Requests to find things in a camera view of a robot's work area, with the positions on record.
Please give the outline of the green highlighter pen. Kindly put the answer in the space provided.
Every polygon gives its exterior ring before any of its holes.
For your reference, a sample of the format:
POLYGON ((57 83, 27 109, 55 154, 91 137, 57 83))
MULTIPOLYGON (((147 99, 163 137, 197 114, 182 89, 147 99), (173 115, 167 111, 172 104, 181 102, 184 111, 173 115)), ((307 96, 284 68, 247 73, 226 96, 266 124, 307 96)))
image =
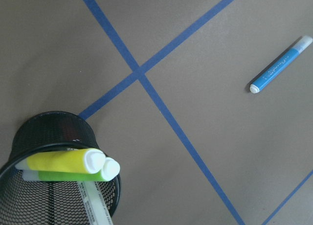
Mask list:
POLYGON ((96 181, 108 182, 113 180, 120 173, 120 164, 111 157, 105 161, 103 168, 95 174, 65 173, 49 171, 23 170, 24 181, 96 181))

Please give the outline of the red white marker pen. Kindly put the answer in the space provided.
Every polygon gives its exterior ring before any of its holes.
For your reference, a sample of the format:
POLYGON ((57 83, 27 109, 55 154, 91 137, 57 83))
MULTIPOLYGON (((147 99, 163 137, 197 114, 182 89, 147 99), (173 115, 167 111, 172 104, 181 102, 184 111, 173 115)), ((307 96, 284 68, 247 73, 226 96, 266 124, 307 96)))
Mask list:
POLYGON ((79 192, 91 225, 113 225, 97 182, 78 181, 79 192))

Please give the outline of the blue marker pen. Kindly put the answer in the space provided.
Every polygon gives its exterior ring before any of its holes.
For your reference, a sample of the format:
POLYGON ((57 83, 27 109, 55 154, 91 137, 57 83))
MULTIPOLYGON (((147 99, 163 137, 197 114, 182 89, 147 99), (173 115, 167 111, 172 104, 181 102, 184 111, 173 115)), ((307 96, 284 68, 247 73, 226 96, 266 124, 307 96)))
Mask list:
POLYGON ((250 92, 253 94, 261 92, 312 43, 312 37, 302 36, 250 84, 250 92))

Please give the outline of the yellow highlighter pen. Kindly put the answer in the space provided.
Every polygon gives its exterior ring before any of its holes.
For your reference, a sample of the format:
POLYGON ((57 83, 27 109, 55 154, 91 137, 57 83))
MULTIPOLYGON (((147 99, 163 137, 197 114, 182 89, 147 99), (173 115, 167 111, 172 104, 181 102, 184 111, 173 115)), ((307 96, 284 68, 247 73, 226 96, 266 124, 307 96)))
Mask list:
POLYGON ((88 148, 33 154, 15 165, 18 170, 95 174, 104 166, 106 155, 88 148))

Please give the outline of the black mesh pen cup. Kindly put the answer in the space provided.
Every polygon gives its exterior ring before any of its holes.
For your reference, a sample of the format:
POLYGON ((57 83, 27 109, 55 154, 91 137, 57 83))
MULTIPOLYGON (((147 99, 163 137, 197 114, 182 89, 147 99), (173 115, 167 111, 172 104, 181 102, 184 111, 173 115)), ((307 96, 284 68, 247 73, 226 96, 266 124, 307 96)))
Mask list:
POLYGON ((81 117, 50 111, 25 121, 16 132, 8 162, 0 170, 0 222, 3 225, 87 225, 77 182, 29 182, 16 164, 39 152, 97 148, 81 117))

